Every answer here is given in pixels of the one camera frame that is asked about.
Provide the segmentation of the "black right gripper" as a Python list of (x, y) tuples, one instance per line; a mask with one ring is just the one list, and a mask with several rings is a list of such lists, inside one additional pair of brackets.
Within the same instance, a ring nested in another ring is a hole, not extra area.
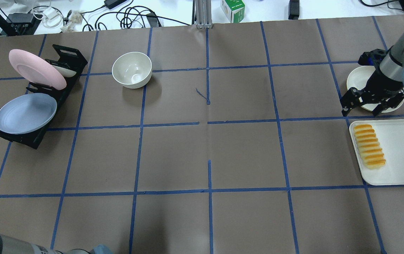
[(377, 103), (378, 105), (373, 110), (373, 116), (376, 117), (389, 108), (399, 108), (403, 101), (403, 83), (388, 78), (379, 72), (374, 72), (371, 75), (365, 88), (357, 90), (352, 87), (340, 99), (344, 117), (347, 117), (356, 107)]

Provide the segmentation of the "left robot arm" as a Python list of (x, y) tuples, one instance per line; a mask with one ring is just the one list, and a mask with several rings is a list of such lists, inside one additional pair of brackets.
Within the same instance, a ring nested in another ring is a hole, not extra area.
[(0, 234), (0, 254), (112, 254), (112, 251), (100, 244), (90, 251), (72, 249), (61, 252)]

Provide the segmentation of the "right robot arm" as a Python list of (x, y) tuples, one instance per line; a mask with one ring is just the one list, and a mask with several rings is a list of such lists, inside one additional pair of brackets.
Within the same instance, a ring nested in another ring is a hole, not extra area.
[(364, 52), (347, 78), (342, 115), (362, 107), (374, 116), (404, 105), (404, 33), (389, 49)]

